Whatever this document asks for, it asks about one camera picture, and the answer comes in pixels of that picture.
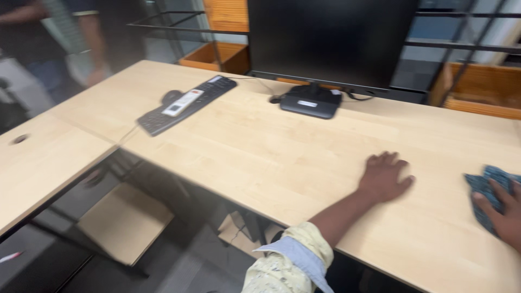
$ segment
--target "computer monitor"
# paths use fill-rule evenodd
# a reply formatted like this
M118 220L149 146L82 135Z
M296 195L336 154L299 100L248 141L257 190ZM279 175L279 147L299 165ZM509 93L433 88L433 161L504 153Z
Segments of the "computer monitor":
M252 73L387 91L417 6L418 0L248 0Z

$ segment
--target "light wood desktop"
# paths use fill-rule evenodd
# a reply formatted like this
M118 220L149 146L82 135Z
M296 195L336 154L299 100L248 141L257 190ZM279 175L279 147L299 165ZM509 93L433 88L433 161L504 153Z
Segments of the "light wood desktop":
M517 122L378 98L346 101L321 120L281 111L269 90L243 79L157 137L135 127L167 91L216 74L140 62L51 113L288 226L353 191L366 157L398 151L415 186L369 212L337 248L428 292L521 291L520 257L476 222L463 179L485 164L521 174ZM262 82L278 94L292 87Z
M0 136L0 235L116 148L49 113Z

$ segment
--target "keyboard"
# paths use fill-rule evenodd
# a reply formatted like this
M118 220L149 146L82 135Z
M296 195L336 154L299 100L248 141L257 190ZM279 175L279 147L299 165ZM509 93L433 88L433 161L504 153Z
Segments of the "keyboard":
M173 100L169 100L168 104L163 104L161 107L141 116L138 118L138 123L141 125L141 127L143 127L143 129L145 129L151 136L154 137L176 125L177 123L183 121L185 118L199 111L201 108L208 105L213 100L222 96L236 86L237 83L235 81L224 76L217 75L193 89L204 91L204 93L176 117L164 115L161 112L168 108L177 99L181 98L182 95L176 96Z

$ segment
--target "hand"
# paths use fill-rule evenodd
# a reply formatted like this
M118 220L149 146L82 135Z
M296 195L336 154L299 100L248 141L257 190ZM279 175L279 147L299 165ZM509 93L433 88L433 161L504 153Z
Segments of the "hand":
M105 70L103 68L94 69L89 75L87 79L87 86L90 88L100 82L102 82L106 77Z
M367 159L365 173L358 184L358 191L374 197L376 202L386 202L402 195L413 184L415 177L409 176L398 182L398 176L408 162L395 162L398 153L383 152Z
M489 183L505 206L504 215L497 212L481 193L473 194L474 202L489 216L499 237L521 253L521 185L512 180L514 194L510 195L496 181L490 179Z

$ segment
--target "monitor base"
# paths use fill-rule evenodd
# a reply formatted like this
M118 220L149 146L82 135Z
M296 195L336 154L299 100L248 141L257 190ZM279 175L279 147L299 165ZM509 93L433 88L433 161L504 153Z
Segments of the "monitor base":
M321 88L313 82L308 86L296 86L283 95L280 108L284 111L322 119L333 118L342 102L342 94Z

